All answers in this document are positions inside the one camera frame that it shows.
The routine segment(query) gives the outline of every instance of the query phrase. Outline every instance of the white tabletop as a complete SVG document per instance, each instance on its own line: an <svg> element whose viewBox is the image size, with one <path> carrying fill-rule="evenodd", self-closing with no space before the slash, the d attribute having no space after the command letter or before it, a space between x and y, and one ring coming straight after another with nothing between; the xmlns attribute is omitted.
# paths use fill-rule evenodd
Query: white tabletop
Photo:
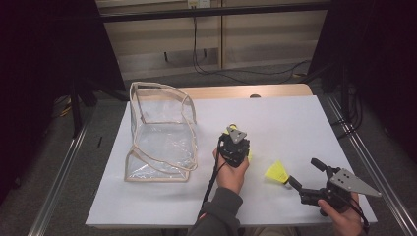
<svg viewBox="0 0 417 236"><path fill-rule="evenodd" d="M296 190L265 178L277 160L304 188L320 189L326 174L310 164L352 171L315 96L196 99L199 167L185 183L124 182L124 163L131 146L130 108L126 108L86 224L98 228L188 227L195 223L213 167L212 150L231 123L248 133L253 159L241 191L237 217L244 226L308 225L330 222L317 206L300 203ZM367 199L361 208L377 219Z"/></svg>

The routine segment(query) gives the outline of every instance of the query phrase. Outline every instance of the dark clothing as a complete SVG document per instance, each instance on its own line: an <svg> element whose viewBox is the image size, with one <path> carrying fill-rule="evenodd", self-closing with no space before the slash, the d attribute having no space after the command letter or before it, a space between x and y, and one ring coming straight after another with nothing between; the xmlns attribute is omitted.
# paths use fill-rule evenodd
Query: dark clothing
<svg viewBox="0 0 417 236"><path fill-rule="evenodd" d="M211 202L206 202L201 210L201 217L189 232L189 236L237 236L240 221L237 211L243 200L233 191L218 188Z"/></svg>

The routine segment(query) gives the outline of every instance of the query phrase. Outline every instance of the human hand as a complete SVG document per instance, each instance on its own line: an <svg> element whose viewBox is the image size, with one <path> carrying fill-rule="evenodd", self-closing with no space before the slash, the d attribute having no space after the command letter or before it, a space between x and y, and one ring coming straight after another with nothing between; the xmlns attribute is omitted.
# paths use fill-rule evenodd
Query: human hand
<svg viewBox="0 0 417 236"><path fill-rule="evenodd" d="M350 202L359 208L359 196L357 193L351 193L352 199ZM333 221L334 235L336 236L357 236L362 232L361 216L349 207L345 212L339 213L325 200L318 201L319 206L322 210L331 218Z"/></svg>
<svg viewBox="0 0 417 236"><path fill-rule="evenodd" d="M212 156L214 157L214 159L216 154L217 148L212 152ZM219 153L217 170L219 170L219 168L221 169L218 171L217 174L217 185L218 187L226 188L235 192L236 194L239 194L245 179L245 172L249 167L248 157L245 157L243 162L237 168L234 168L225 162L226 161L224 160L223 156L221 156L221 154Z"/></svg>

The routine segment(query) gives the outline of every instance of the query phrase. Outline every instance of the black cable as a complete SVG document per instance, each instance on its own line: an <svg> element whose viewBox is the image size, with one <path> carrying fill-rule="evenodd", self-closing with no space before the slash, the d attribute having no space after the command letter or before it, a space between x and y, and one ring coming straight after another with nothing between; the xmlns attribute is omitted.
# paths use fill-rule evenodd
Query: black cable
<svg viewBox="0 0 417 236"><path fill-rule="evenodd" d="M352 197L350 197L351 200L353 200L358 207L354 206L351 202L347 201L346 199L344 199L342 196L340 196L337 193L334 193L334 195L336 197L338 197L340 200L342 200L344 203L346 203L349 207L351 207L357 214L359 214L359 216L364 220L364 225L363 225L363 230L365 231L366 234L368 234L369 229L370 229L370 224L368 222L368 219L365 217L365 214L363 212L363 210L361 209L361 207L359 206L359 203L356 202Z"/></svg>
<svg viewBox="0 0 417 236"><path fill-rule="evenodd" d="M310 61L310 60L304 60L304 61L302 61L302 62L297 63L296 65L294 65L293 67L291 67L291 68L289 68L289 69L287 69L287 70L280 71L280 72L271 72L271 73L265 73L265 72L255 72L255 71L239 70L239 69L227 69L227 70L221 70L221 71L211 71L211 72L206 71L206 70L204 70L204 69L200 66L200 64L199 64L199 62L198 62L198 60L197 60L197 19L196 19L196 18L194 18L194 48L193 48L193 64L194 64L194 69L195 69L195 71L196 71L197 73L199 73L200 75L220 75L220 76L223 76L223 77L229 78L229 79L231 79L231 80L233 80L233 81L235 81L235 82L238 82L238 83L242 83L242 84L245 84L245 85L253 85L253 84L251 84L251 83L247 83L247 82L244 82L244 81L238 80L238 79L233 78L233 77L231 77L231 76L224 75L224 74L222 74L221 72L243 72L243 73L251 73L251 74L256 74L256 75L265 75L265 76L274 76L274 75L280 75L280 74L284 74L284 73L287 73L287 72L291 72L291 74L289 75L289 77L288 77L286 80L284 80L284 81L282 81L282 82L279 82L279 83L278 83L278 84L283 84L283 83L286 83L287 81L289 81L289 80L292 78L292 76L294 75L294 70L295 70L297 67L299 67L299 66L301 66L301 65L303 65L303 64L305 64L305 63L309 63L309 62L311 62L311 61Z"/></svg>
<svg viewBox="0 0 417 236"><path fill-rule="evenodd" d="M210 180L208 181L208 188L206 189L206 193L205 193L205 196L204 196L204 198L203 198L203 202L202 202L202 208L203 208L203 204L205 203L205 202L207 202L208 201L208 199L209 199L209 193L211 192L211 189L212 189L212 186L214 185L214 181L215 181L215 178L217 177L217 174L218 174L218 171L220 170L220 168L221 167L223 167L223 165L221 165L221 167L220 168L218 168L217 169L217 164L218 164L218 158L219 158L219 156L220 156L220 143L221 143L221 141L222 141L222 136L220 136L220 138L218 138L218 143L217 143L217 150L216 150L216 152L215 152L215 161L214 161L214 168L212 169L212 174L211 174L211 178L210 178Z"/></svg>
<svg viewBox="0 0 417 236"><path fill-rule="evenodd" d="M61 98L61 100L59 100L59 98L56 98L55 101L53 102L54 106L59 105L60 103L62 103L63 101L65 101L67 98L69 97L69 95L64 96L63 98Z"/></svg>

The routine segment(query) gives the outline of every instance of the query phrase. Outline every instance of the metal rail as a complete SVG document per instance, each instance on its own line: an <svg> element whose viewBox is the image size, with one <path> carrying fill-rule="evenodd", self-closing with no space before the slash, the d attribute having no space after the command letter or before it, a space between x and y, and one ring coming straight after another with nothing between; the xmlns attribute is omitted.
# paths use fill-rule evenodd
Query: metal rail
<svg viewBox="0 0 417 236"><path fill-rule="evenodd" d="M37 214L36 220L31 226L28 236L42 236L46 227L49 224L49 220L52 216L53 210L58 204L59 196L61 195L63 186L67 179L68 173L70 172L71 166L74 162L75 157L77 156L78 150L80 149L81 144L83 143L84 136L87 131L87 127L91 121L92 114L94 113L95 107L89 108L86 114L86 122L82 127L79 134L72 140L70 148L65 155L65 158L62 162L61 168L58 171L58 174L55 178L54 183L52 184L51 189L49 190L48 196L46 197L45 202L43 203L42 208Z"/></svg>
<svg viewBox="0 0 417 236"><path fill-rule="evenodd" d="M328 103L330 104L337 119L342 120L343 115L340 111L341 106L336 98L334 96L328 97ZM350 123L342 123L342 127L345 132L350 133L350 131L353 130L353 127ZM377 188L383 194L383 198L386 201L387 206L391 210L399 226L402 228L404 235L417 235L417 227L414 223L414 219L411 217L404 203L387 181L380 167L378 167L377 162L375 162L375 160L372 158L358 133L355 131L351 132L349 135L347 135L347 137L349 138L353 147L356 149L366 169L377 185Z"/></svg>
<svg viewBox="0 0 417 236"><path fill-rule="evenodd" d="M123 14L102 14L98 17L75 16L59 18L54 20L57 24L79 23L114 23L114 22L132 22L145 20L161 20L176 18L195 18L195 17L214 17L214 16L231 16L263 13L284 13L284 12L307 12L321 11L332 8L346 7L363 4L360 1L349 2L317 2L317 3L296 3L296 4L278 4L265 6L246 6L246 7L221 7L221 8L200 8L200 9L181 9L170 11L143 12L143 13L123 13Z"/></svg>

